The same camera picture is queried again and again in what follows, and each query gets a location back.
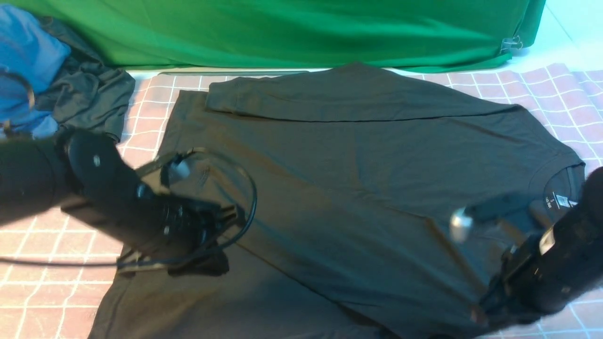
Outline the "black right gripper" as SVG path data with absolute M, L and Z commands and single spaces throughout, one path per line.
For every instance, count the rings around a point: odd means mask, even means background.
M 566 307 L 566 227 L 554 226 L 530 236 L 502 258 L 500 272 L 480 299 L 489 325 L 534 323 Z

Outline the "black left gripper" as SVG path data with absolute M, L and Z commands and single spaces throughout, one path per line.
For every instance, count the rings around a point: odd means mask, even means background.
M 177 259 L 200 248 L 205 232 L 245 226 L 239 204 L 219 205 L 151 189 L 95 189 L 62 203 L 62 211 L 99 230 L 131 250 L 118 258 L 118 275 L 165 271 L 175 277 L 229 272 L 226 254 L 218 252 L 183 263 L 165 264 L 151 259 Z

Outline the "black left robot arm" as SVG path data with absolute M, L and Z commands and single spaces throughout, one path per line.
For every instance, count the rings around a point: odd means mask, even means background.
M 187 159 L 197 153 L 217 157 L 248 180 L 249 212 L 239 204 L 220 206 L 170 193 L 170 180 L 187 178 Z M 123 243 L 125 253 L 116 262 L 96 264 L 114 266 L 119 274 L 226 274 L 224 249 L 248 231 L 257 206 L 250 174 L 202 147 L 166 153 L 133 169 L 109 137 L 65 129 L 43 139 L 9 138 L 1 143 L 0 160 L 2 225 L 58 206 Z

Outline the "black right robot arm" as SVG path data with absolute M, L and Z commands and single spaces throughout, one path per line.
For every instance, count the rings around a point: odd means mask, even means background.
M 561 312 L 602 279 L 603 172 L 595 169 L 577 204 L 542 234 L 501 258 L 474 317 L 489 326 L 532 324 Z

